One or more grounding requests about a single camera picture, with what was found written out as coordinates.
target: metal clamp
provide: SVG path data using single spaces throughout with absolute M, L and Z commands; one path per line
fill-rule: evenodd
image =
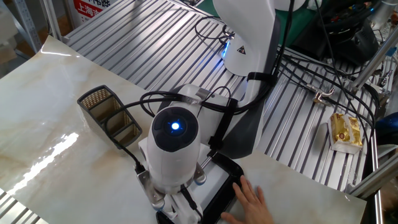
M 315 103 L 320 103 L 320 104 L 323 104 L 325 106 L 331 106 L 331 104 L 326 102 L 324 100 L 324 98 L 331 97 L 333 95 L 333 93 L 335 92 L 334 88 L 330 89 L 329 92 L 327 93 L 327 92 L 325 92 L 325 91 L 323 91 L 323 90 L 319 89 L 318 87 L 315 87 L 315 86 L 313 86 L 311 84 L 306 84 L 306 87 L 309 90 L 311 90 L 311 91 L 313 91 L 315 93 L 315 97 L 312 99 Z

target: metal grating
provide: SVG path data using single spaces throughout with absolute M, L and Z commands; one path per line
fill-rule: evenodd
M 169 91 L 185 83 L 210 91 L 225 85 L 240 100 L 246 90 L 246 78 L 225 69 L 221 59 L 223 46 L 217 40 L 197 37 L 193 28 L 201 17 L 183 5 L 166 0 L 118 1 L 69 34 L 67 45 L 148 91 Z M 198 30 L 212 37 L 222 35 L 222 25 L 217 22 L 203 21 Z M 331 88 L 330 83 L 287 62 L 284 64 L 312 85 L 324 90 Z M 317 65 L 300 64 L 336 81 Z M 345 64 L 338 66 L 353 72 Z M 224 90 L 218 93 L 227 95 Z M 358 96 L 374 110 L 370 95 L 359 92 Z M 366 148 L 357 155 L 331 151 L 326 120 L 333 112 L 346 111 L 316 105 L 312 98 L 313 93 L 281 75 L 266 103 L 265 126 L 258 149 L 317 182 L 344 191 L 348 183 L 361 180 Z M 334 98 L 347 104 L 339 91 Z M 367 116 L 362 106 L 357 109 Z
M 0 223 L 2 224 L 48 224 L 34 212 L 23 206 L 0 189 Z

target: blue led light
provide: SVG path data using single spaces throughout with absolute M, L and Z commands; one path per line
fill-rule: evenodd
M 223 57 L 225 57 L 225 53 L 228 50 L 228 46 L 229 46 L 229 41 L 226 43 L 226 47 L 225 47 L 225 50 L 223 52 Z
M 172 123 L 173 130 L 177 130 L 178 128 L 180 128 L 180 124 L 178 124 L 177 122 Z

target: human hand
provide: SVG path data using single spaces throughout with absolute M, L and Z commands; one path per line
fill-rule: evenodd
M 230 224 L 274 224 L 272 216 L 268 211 L 264 194 L 260 187 L 257 187 L 259 196 L 250 182 L 241 176 L 242 190 L 234 183 L 232 187 L 235 190 L 236 197 L 241 202 L 244 210 L 244 222 L 237 221 L 231 214 L 223 212 L 221 217 Z

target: black strap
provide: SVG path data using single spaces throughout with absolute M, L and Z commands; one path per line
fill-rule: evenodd
M 272 86 L 276 85 L 278 82 L 278 77 L 277 75 L 271 75 L 267 73 L 261 73 L 261 72 L 251 72 L 248 75 L 248 81 L 249 80 L 260 80 L 267 82 L 271 84 Z
M 210 137 L 209 145 L 212 150 L 220 150 L 223 147 L 223 138 L 226 133 L 226 130 L 231 123 L 232 117 L 234 116 L 235 109 L 238 105 L 238 101 L 235 99 L 230 99 L 227 105 L 227 110 L 221 118 L 220 124 L 217 127 L 216 133 L 214 136 Z

